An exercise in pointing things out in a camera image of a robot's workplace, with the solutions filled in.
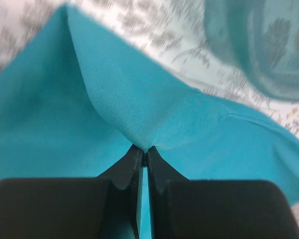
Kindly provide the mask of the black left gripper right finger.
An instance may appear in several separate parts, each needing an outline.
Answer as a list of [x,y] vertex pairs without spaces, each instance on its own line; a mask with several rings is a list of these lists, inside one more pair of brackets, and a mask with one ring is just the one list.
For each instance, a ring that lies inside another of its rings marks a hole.
[[282,191],[265,180],[189,180],[147,153],[154,239],[299,239]]

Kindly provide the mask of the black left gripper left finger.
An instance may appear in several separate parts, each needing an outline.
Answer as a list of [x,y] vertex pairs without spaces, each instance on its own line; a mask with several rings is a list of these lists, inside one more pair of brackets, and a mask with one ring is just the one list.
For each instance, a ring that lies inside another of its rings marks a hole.
[[93,178],[0,180],[0,239],[137,239],[143,152]]

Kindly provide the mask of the teal t-shirt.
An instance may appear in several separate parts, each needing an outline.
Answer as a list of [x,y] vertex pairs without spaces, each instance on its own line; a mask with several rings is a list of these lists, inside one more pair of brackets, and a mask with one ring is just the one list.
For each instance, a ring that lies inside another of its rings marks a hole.
[[299,140],[61,6],[0,73],[0,239],[299,239]]

